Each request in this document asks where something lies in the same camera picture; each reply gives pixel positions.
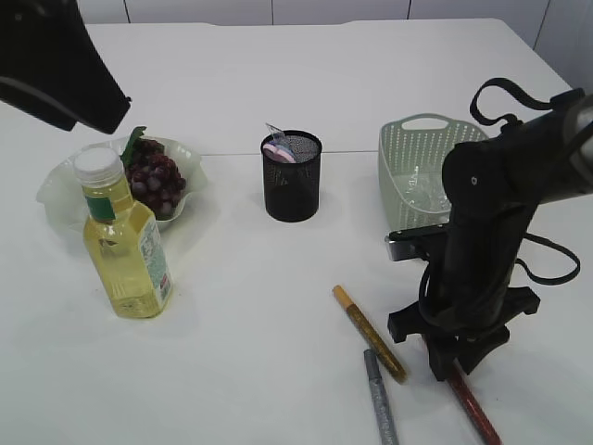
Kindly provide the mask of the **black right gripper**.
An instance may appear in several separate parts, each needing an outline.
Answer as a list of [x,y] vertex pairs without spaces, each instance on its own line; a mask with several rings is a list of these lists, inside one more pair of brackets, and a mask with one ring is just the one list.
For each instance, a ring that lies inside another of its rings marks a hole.
[[448,224],[389,236],[397,260],[427,266],[417,302],[390,314],[388,328],[397,343],[424,337],[437,381],[450,377],[457,357],[470,375],[509,341],[508,321],[537,311],[536,294],[511,287],[511,273],[537,207],[570,194],[565,127],[564,118],[537,118],[456,144],[442,170]]

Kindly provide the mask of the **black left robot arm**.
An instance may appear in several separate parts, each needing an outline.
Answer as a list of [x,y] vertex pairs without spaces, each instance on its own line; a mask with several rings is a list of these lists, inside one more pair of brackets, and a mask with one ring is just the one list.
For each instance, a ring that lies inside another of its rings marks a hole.
[[75,1],[1,3],[1,101],[64,131],[113,134],[131,107]]

